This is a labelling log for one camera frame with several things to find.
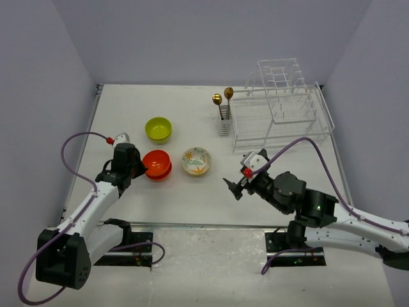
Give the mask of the orange bowl back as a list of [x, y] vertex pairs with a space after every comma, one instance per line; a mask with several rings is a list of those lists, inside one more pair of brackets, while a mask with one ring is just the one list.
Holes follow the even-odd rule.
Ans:
[[162, 176], [170, 167], [170, 156], [163, 150], [152, 150], [143, 157], [146, 174], [150, 177]]

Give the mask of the green bowl front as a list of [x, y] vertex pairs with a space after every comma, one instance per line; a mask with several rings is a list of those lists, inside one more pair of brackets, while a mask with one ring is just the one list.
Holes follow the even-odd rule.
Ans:
[[153, 144], [163, 145], [171, 139], [171, 134], [148, 134], [147, 137]]

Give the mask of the green bowl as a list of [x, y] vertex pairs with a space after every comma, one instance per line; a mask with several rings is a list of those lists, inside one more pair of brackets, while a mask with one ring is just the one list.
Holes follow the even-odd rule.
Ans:
[[171, 139], [171, 134], [148, 134], [147, 137], [153, 144], [163, 145]]
[[163, 140], [168, 138], [172, 133], [171, 122], [164, 117], [154, 117], [149, 119], [145, 124], [145, 133], [152, 140]]

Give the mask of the green bowl back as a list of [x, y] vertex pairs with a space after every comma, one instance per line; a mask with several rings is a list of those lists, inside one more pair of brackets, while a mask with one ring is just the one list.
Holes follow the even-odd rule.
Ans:
[[149, 119], [145, 124], [145, 133], [152, 140], [163, 140], [168, 138], [172, 133], [171, 122], [164, 117], [154, 117]]

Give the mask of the orange bowl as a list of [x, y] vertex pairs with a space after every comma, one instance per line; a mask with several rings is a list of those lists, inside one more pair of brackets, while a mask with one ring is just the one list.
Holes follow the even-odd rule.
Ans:
[[149, 175], [146, 175], [146, 176], [147, 176], [151, 181], [161, 182], [161, 181], [164, 181], [164, 180], [170, 175], [170, 173], [172, 172], [172, 168], [173, 168], [173, 165], [170, 164], [169, 167], [168, 167], [168, 169], [167, 169], [167, 171], [166, 171], [165, 173], [163, 173], [162, 175], [160, 175], [160, 176], [149, 176]]
[[150, 177], [162, 176], [170, 167], [170, 156], [163, 150], [152, 150], [143, 157], [146, 174]]

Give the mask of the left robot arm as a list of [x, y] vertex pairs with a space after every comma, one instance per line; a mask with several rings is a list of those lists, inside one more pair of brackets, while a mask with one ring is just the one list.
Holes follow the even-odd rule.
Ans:
[[44, 230], [39, 235], [35, 270], [38, 281], [78, 290], [89, 278], [92, 265], [106, 252], [112, 248], [126, 251], [132, 246], [132, 234], [119, 223], [108, 221], [101, 228], [97, 225], [131, 181], [146, 170], [135, 145], [115, 146], [113, 158], [104, 164], [91, 192], [74, 213], [55, 230]]

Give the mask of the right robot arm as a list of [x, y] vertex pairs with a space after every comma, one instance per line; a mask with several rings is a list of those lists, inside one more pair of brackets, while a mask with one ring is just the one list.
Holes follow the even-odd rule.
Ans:
[[275, 178], [266, 169], [253, 175], [267, 159], [266, 150], [249, 152], [241, 161], [241, 180], [226, 183], [236, 200], [247, 191], [280, 213], [294, 216], [285, 232], [272, 237], [278, 255], [330, 247], [371, 255], [388, 267], [408, 270], [408, 222], [344, 206], [334, 196], [307, 188], [306, 182], [289, 171]]

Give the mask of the orange bowl front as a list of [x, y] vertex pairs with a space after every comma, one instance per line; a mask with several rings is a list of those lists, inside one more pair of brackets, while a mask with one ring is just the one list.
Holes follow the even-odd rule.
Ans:
[[162, 175], [160, 175], [160, 176], [149, 176], [149, 175], [146, 175], [146, 176], [147, 176], [151, 181], [161, 182], [161, 181], [164, 181], [164, 180], [170, 175], [170, 173], [172, 172], [172, 168], [173, 168], [173, 165], [170, 164], [169, 167], [168, 167], [168, 169], [167, 169], [167, 171], [166, 171], [165, 173], [163, 173]]

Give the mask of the floral white bowl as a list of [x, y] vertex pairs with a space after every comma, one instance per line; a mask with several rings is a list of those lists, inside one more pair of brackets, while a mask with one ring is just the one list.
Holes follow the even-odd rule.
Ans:
[[192, 147], [184, 151], [181, 157], [182, 169], [208, 169], [210, 170], [213, 160], [210, 152], [201, 147]]

